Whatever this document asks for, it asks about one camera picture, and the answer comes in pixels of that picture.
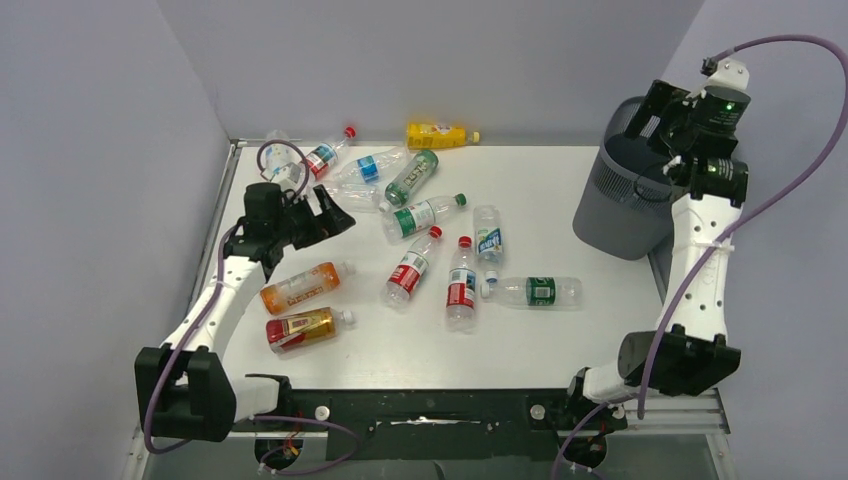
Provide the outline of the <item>blue green label sports bottle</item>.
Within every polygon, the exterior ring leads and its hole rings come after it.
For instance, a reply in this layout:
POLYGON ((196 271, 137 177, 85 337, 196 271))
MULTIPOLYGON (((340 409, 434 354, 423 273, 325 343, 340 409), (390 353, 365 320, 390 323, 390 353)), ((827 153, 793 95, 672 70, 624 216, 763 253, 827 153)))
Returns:
POLYGON ((502 219, 494 205, 480 205, 473 212, 477 259, 500 266, 504 257, 502 219))

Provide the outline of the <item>white cap dark green bottle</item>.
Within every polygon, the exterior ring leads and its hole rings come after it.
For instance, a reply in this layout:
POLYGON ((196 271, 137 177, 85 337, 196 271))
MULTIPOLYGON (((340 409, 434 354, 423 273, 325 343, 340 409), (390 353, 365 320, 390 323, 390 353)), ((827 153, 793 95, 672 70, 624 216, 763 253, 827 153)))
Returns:
POLYGON ((575 277, 517 276, 484 281, 478 290, 484 301, 509 308, 578 310, 584 287, 575 277))

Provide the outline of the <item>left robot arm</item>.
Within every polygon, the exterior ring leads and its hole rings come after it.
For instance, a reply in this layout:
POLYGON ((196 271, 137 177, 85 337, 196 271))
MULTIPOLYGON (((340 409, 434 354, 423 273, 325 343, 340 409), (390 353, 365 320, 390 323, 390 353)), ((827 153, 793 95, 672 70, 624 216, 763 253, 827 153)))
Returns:
POLYGON ((193 440, 221 442, 237 423, 284 404, 287 377, 232 377, 222 357, 285 249, 313 246, 355 223, 322 185, 307 197, 275 183, 247 187, 244 213, 222 235, 205 289, 162 344, 142 348, 135 359, 140 424, 150 452, 164 453, 157 438, 172 440, 174 448, 193 440))

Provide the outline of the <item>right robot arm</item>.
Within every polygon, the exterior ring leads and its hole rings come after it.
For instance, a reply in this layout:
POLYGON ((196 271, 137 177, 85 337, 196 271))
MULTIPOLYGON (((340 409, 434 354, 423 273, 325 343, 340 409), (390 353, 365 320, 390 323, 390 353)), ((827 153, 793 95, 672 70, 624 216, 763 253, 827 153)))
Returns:
POLYGON ((624 260, 671 239, 671 264, 656 326, 628 333, 611 363, 575 375, 562 400, 572 425, 590 425, 603 402, 649 390, 697 396, 738 369, 741 353, 727 343, 724 289, 731 227, 747 196, 748 167, 733 152, 749 102, 741 87, 691 92, 657 80, 612 116, 573 231, 624 260))

